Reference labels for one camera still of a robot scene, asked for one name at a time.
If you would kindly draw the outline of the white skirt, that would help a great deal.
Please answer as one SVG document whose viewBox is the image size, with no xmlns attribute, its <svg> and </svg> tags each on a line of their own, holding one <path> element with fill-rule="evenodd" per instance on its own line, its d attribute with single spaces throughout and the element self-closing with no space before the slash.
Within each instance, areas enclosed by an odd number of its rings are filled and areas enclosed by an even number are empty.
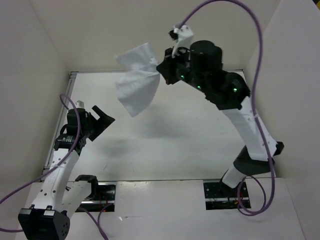
<svg viewBox="0 0 320 240">
<path fill-rule="evenodd" d="M 159 62 L 147 42 L 116 55 L 124 74 L 115 82 L 117 99 L 131 117 L 136 117 L 153 101 L 160 83 Z"/>
</svg>

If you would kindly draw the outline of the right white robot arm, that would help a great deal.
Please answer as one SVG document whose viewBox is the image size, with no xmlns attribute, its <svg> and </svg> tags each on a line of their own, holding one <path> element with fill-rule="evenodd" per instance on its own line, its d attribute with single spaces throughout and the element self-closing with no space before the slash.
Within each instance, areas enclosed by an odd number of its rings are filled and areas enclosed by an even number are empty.
<svg viewBox="0 0 320 240">
<path fill-rule="evenodd" d="M 168 85 L 183 81 L 204 93 L 205 99 L 229 118 L 244 141 L 243 149 L 219 184 L 220 193 L 229 197 L 244 177 L 271 171 L 266 146 L 274 157 L 282 152 L 284 144 L 274 140 L 263 123 L 261 136 L 252 110 L 251 91 L 241 75 L 223 70 L 222 56 L 220 47 L 200 40 L 189 48 L 166 49 L 156 70 Z"/>
</svg>

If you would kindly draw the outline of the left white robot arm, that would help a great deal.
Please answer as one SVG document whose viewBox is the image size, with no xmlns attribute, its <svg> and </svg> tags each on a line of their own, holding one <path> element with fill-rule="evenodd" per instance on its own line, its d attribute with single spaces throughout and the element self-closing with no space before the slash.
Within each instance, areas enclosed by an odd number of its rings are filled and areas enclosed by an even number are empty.
<svg viewBox="0 0 320 240">
<path fill-rule="evenodd" d="M 95 175 L 79 175 L 70 190 L 66 189 L 87 140 L 94 141 L 115 121 L 96 105 L 92 110 L 99 118 L 83 107 L 68 110 L 67 123 L 54 142 L 49 175 L 30 207 L 22 208 L 18 214 L 18 221 L 28 240 L 66 239 L 71 218 L 81 202 L 99 196 Z"/>
</svg>

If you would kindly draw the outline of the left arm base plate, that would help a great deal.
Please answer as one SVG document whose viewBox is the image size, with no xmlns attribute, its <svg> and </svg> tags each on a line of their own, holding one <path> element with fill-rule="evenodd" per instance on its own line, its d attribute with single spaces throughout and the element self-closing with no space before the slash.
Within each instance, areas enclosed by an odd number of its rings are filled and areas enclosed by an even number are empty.
<svg viewBox="0 0 320 240">
<path fill-rule="evenodd" d="M 88 212 L 98 213 L 115 211 L 116 183 L 107 182 L 98 185 L 97 195 L 85 198 L 80 207 Z"/>
</svg>

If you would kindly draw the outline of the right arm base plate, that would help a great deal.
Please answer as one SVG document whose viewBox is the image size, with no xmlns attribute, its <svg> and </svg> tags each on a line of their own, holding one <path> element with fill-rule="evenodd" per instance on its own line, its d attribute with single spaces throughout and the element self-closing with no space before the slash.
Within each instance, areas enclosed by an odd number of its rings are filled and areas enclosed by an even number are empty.
<svg viewBox="0 0 320 240">
<path fill-rule="evenodd" d="M 231 210 L 239 206 L 237 188 L 230 188 L 220 181 L 211 180 L 203 182 L 203 190 L 207 211 Z"/>
</svg>

